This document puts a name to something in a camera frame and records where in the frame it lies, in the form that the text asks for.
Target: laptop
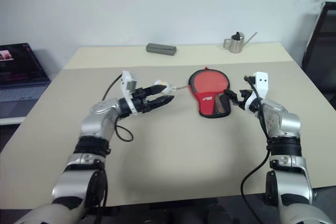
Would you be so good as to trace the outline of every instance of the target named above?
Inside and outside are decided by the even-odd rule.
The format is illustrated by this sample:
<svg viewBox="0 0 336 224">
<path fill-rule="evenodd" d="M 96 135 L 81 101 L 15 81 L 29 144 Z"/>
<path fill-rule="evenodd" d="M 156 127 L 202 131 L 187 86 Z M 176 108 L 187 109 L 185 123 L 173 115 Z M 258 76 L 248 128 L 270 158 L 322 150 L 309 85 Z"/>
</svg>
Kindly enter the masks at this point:
<svg viewBox="0 0 336 224">
<path fill-rule="evenodd" d="M 0 118 L 26 116 L 50 80 L 28 43 L 0 46 Z"/>
</svg>

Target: beige table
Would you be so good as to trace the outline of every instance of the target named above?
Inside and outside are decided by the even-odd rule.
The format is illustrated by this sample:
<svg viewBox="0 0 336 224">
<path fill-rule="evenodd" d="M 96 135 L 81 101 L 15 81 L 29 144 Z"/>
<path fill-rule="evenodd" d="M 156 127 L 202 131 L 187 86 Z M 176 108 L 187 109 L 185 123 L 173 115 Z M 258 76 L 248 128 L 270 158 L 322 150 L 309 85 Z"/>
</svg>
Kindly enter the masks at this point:
<svg viewBox="0 0 336 224">
<path fill-rule="evenodd" d="M 50 202 L 82 119 L 122 69 L 137 76 L 138 87 L 156 79 L 183 86 L 205 65 L 226 73 L 236 92 L 248 88 L 245 74 L 268 72 L 268 98 L 301 118 L 313 186 L 336 185 L 330 172 L 336 112 L 280 44 L 251 44 L 239 55 L 218 46 L 178 47 L 175 56 L 148 54 L 143 47 L 81 48 L 1 153 L 1 208 Z M 202 118 L 188 89 L 174 94 L 170 104 L 120 123 L 135 139 L 125 143 L 114 136 L 110 142 L 108 206 L 237 195 L 241 179 L 264 158 L 266 140 L 252 115 L 234 107 L 227 118 Z M 118 86 L 109 97 L 121 97 Z M 248 180 L 247 193 L 264 192 L 267 171 L 265 166 Z"/>
</svg>

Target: laptop screen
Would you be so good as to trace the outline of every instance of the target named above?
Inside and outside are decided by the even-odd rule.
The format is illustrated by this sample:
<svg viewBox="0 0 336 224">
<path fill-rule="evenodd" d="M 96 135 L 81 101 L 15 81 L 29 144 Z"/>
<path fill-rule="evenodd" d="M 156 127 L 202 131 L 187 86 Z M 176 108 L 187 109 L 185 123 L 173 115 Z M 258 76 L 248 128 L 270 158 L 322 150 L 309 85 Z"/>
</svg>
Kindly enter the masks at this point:
<svg viewBox="0 0 336 224">
<path fill-rule="evenodd" d="M 0 46 L 0 86 L 50 82 L 28 43 Z"/>
</svg>

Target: gray eraser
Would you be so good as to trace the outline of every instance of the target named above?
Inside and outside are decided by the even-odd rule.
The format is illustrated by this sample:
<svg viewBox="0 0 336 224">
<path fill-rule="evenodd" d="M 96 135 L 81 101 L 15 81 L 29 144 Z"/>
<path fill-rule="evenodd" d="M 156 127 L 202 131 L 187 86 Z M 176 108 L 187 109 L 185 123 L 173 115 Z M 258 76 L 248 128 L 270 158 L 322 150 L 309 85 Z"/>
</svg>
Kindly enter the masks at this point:
<svg viewBox="0 0 336 224">
<path fill-rule="evenodd" d="M 153 52 L 155 54 L 174 55 L 176 53 L 176 47 L 149 43 L 146 46 L 146 51 Z"/>
</svg>

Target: laptop keyboard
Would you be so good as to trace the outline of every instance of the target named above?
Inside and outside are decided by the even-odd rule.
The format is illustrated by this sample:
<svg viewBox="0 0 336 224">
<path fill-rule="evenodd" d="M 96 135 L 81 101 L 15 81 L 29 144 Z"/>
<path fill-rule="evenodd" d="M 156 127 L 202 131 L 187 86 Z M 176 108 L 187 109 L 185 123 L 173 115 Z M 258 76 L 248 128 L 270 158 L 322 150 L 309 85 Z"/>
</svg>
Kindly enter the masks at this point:
<svg viewBox="0 0 336 224">
<path fill-rule="evenodd" d="M 0 91 L 0 102 L 25 101 L 39 99 L 47 86 L 3 89 Z"/>
</svg>

